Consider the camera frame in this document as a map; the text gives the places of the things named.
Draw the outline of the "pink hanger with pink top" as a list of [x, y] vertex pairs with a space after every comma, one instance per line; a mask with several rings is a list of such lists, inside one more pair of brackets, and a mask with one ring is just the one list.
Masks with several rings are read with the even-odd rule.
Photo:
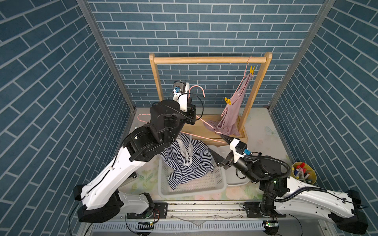
[[222, 118], [223, 120], [229, 120], [229, 122], [230, 121], [233, 121], [233, 122], [236, 121], [236, 118], [237, 118], [236, 109], [240, 107], [241, 102], [242, 102], [241, 97], [244, 96], [245, 90], [246, 90], [250, 80], [254, 77], [254, 75], [251, 75], [250, 73], [248, 75], [246, 74], [247, 73], [247, 67], [248, 67], [248, 64], [249, 64], [251, 58], [252, 58], [252, 56], [250, 56], [248, 61], [247, 61], [247, 65], [246, 65], [246, 68], [245, 68], [243, 79], [241, 80], [238, 88], [236, 89], [235, 93], [231, 97], [232, 104], [227, 105], [226, 108], [224, 109], [224, 111], [222, 112], [221, 116], [223, 117]]

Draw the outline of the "aluminium corner post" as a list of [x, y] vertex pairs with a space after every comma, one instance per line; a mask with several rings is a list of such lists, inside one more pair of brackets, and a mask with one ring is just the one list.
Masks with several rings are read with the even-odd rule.
[[335, 4], [335, 0], [325, 0], [323, 5], [320, 7], [317, 16], [314, 19], [314, 22], [311, 24], [304, 40], [302, 41], [298, 52], [295, 54], [291, 65], [288, 67], [285, 76], [283, 77], [280, 85], [277, 88], [272, 100], [270, 101], [267, 109], [269, 113], [273, 113], [275, 106], [277, 105], [281, 95], [283, 94], [286, 86], [290, 82], [294, 72], [298, 68], [301, 60], [303, 59], [305, 53], [309, 49], [312, 41], [314, 40], [317, 32], [319, 31], [322, 23], [326, 19], [327, 15], [329, 14], [332, 6]]
[[92, 10], [89, 6], [89, 3], [88, 1], [85, 1], [85, 0], [77, 0], [77, 3], [78, 3], [78, 6], [81, 10], [81, 12], [83, 13], [83, 16], [85, 18], [85, 20], [87, 21], [88, 23], [88, 26], [90, 27], [92, 33], [93, 33], [93, 36], [127, 102], [127, 104], [129, 105], [130, 109], [131, 109], [131, 112], [132, 113], [135, 113], [135, 105], [133, 104], [133, 101], [126, 89], [126, 86], [125, 86], [125, 83], [116, 67], [116, 64], [115, 64], [115, 61], [111, 55], [111, 52], [106, 44], [106, 41], [101, 33], [101, 30], [96, 22], [96, 19], [94, 17], [94, 14], [92, 13]]

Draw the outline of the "yellow clothespin upper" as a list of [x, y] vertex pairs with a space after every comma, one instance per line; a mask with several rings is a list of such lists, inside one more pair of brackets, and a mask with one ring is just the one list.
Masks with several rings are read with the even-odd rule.
[[256, 69], [256, 67], [255, 66], [251, 66], [251, 68], [250, 68], [250, 74], [251, 75], [254, 75], [255, 74], [255, 69]]

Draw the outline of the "pink tank top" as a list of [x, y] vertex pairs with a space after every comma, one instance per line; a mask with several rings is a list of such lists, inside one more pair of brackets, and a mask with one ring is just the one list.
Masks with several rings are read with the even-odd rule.
[[230, 99], [231, 104], [227, 104], [224, 111], [221, 114], [222, 119], [219, 122], [216, 121], [207, 121], [215, 132], [231, 136], [239, 136], [240, 132], [238, 131], [236, 122], [239, 116], [239, 109], [243, 102], [248, 84], [253, 78], [252, 74], [248, 74], [242, 81], [241, 85], [238, 87], [237, 91], [234, 93]]

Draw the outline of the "aluminium corner post left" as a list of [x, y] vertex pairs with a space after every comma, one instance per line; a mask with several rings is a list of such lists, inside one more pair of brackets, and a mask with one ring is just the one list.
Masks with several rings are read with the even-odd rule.
[[90, 27], [92, 33], [93, 33], [93, 36], [127, 102], [127, 104], [129, 105], [130, 109], [131, 109], [131, 112], [132, 113], [135, 113], [135, 105], [133, 104], [133, 101], [126, 89], [126, 86], [125, 86], [125, 83], [116, 67], [116, 64], [115, 64], [115, 61], [111, 55], [111, 52], [106, 44], [106, 41], [101, 33], [101, 30], [96, 22], [96, 19], [94, 17], [94, 14], [92, 13], [92, 10], [89, 6], [89, 3], [88, 1], [85, 1], [85, 0], [77, 0], [77, 3], [78, 3], [78, 6], [81, 10], [81, 12], [83, 13], [83, 16], [85, 18], [85, 20], [87, 21], [88, 23], [88, 26]]

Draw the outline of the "yellow cup with pens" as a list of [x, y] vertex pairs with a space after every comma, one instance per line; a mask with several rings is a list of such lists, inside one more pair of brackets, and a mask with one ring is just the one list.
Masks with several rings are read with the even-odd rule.
[[307, 184], [314, 185], [317, 181], [315, 170], [305, 162], [295, 162], [292, 164], [291, 176]]

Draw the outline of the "yellow clothespin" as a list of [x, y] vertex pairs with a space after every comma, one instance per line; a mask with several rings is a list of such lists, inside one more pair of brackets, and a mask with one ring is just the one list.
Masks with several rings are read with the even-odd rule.
[[250, 74], [251, 75], [254, 75], [255, 74], [255, 69], [256, 69], [256, 67], [255, 66], [251, 66], [251, 68], [250, 68]]
[[232, 104], [231, 99], [229, 99], [227, 97], [224, 98], [224, 101], [226, 102], [227, 105], [231, 105]]

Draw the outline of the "white plastic basket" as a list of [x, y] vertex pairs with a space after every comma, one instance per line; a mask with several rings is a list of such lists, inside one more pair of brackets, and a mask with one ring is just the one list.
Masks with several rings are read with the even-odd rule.
[[214, 165], [212, 172], [208, 172], [201, 178], [180, 184], [176, 189], [172, 189], [168, 184], [168, 176], [172, 173], [173, 169], [160, 159], [157, 185], [158, 194], [162, 198], [182, 198], [194, 195], [215, 194], [226, 190], [225, 170], [217, 165]]

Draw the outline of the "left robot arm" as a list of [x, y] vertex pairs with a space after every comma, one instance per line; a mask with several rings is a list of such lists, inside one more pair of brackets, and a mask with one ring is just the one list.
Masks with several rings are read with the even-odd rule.
[[75, 200], [82, 204], [77, 211], [79, 222], [103, 223], [120, 211], [151, 215], [155, 204], [150, 194], [124, 194], [118, 188], [136, 170], [171, 146], [184, 125], [194, 125], [195, 120], [196, 106], [185, 96], [152, 105], [150, 121], [123, 140], [116, 156], [97, 177], [73, 189]]

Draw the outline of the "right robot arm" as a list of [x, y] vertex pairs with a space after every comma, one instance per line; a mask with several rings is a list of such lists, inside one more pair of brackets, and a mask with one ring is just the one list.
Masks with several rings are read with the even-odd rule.
[[350, 234], [364, 235], [369, 226], [363, 212], [360, 194], [354, 190], [336, 192], [307, 184], [291, 176], [292, 167], [286, 162], [251, 152], [238, 138], [221, 135], [229, 145], [230, 153], [222, 157], [209, 150], [219, 167], [234, 167], [263, 192], [260, 202], [245, 202], [248, 218], [296, 217], [318, 218], [336, 225]]

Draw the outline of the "yellow clothespin lower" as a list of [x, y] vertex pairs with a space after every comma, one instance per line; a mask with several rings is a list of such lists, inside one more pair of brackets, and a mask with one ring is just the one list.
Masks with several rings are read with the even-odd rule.
[[231, 105], [232, 104], [231, 99], [229, 99], [227, 97], [224, 98], [224, 101], [226, 102], [227, 105]]

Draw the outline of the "aluminium corner post right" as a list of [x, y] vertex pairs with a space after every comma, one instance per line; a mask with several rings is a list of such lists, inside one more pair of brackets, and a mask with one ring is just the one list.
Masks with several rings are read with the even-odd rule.
[[320, 7], [317, 16], [314, 19], [314, 22], [311, 24], [304, 40], [302, 41], [298, 52], [295, 54], [291, 65], [288, 67], [285, 76], [283, 77], [280, 85], [277, 88], [272, 100], [270, 101], [267, 109], [269, 113], [273, 113], [275, 106], [277, 105], [281, 95], [283, 94], [286, 86], [290, 82], [294, 72], [298, 68], [301, 60], [303, 59], [305, 53], [309, 49], [312, 41], [314, 40], [317, 32], [319, 31], [322, 23], [326, 19], [327, 15], [329, 14], [332, 6], [335, 4], [335, 0], [325, 0], [323, 5]]

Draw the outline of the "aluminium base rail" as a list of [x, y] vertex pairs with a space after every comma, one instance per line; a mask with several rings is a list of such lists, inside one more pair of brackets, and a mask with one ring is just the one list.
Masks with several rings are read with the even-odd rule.
[[258, 202], [158, 201], [149, 216], [121, 210], [104, 223], [84, 223], [79, 236], [335, 236], [323, 220], [293, 213], [264, 217]]

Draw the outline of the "blue white striped tank top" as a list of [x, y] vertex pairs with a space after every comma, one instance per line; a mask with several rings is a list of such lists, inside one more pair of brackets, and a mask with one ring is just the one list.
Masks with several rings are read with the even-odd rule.
[[180, 133], [177, 139], [161, 152], [162, 161], [172, 169], [168, 175], [169, 186], [175, 190], [179, 185], [199, 179], [215, 166], [209, 147], [191, 135]]

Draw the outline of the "wooden clothes rack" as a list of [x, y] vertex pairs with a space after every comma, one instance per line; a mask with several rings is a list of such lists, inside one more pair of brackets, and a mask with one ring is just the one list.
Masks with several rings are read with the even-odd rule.
[[[153, 78], [160, 100], [164, 99], [163, 85], [168, 83], [168, 77], [188, 80], [189, 93], [203, 94], [202, 101], [205, 107], [226, 106], [225, 97], [231, 99], [241, 80], [249, 57], [157, 57], [149, 55]], [[248, 141], [245, 125], [253, 107], [267, 107], [273, 98], [275, 90], [265, 81], [268, 68], [272, 62], [273, 53], [266, 52], [262, 57], [252, 57], [247, 75], [251, 66], [255, 66], [255, 75], [248, 84], [237, 118], [238, 138]]]

